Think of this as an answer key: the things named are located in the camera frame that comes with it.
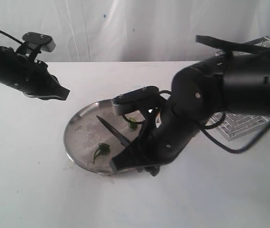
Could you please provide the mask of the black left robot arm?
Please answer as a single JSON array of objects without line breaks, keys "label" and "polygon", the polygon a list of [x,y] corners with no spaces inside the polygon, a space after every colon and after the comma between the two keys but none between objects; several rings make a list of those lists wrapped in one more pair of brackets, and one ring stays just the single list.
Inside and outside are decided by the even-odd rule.
[{"label": "black left robot arm", "polygon": [[0,45],[0,83],[41,100],[66,100],[70,91],[48,72],[48,65],[37,59],[41,52],[52,52],[56,44],[51,36],[28,32],[14,50]]}]

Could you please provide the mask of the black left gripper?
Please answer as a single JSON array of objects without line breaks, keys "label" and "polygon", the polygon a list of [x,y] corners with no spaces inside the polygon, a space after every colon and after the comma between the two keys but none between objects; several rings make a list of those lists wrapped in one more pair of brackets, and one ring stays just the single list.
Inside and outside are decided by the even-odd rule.
[{"label": "black left gripper", "polygon": [[60,100],[68,98],[70,90],[61,86],[58,79],[48,72],[48,65],[41,61],[13,62],[13,88],[26,97],[41,100]]}]

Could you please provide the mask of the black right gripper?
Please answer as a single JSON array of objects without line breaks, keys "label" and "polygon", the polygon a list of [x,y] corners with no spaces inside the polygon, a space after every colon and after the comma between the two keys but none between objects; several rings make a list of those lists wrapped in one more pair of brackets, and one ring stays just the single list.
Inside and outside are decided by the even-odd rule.
[{"label": "black right gripper", "polygon": [[136,169],[155,177],[160,172],[160,166],[174,161],[186,146],[186,115],[151,114],[139,139],[112,157],[110,167],[114,173]]}]

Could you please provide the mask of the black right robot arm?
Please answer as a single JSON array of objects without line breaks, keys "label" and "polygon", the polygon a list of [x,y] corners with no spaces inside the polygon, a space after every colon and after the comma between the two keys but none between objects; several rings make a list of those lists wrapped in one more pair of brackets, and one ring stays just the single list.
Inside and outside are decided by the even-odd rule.
[{"label": "black right robot arm", "polygon": [[114,113],[139,111],[138,136],[109,164],[114,173],[145,170],[156,176],[173,162],[218,112],[270,116],[270,47],[198,36],[197,42],[223,54],[183,68],[174,76],[169,98],[147,86],[112,100]]}]

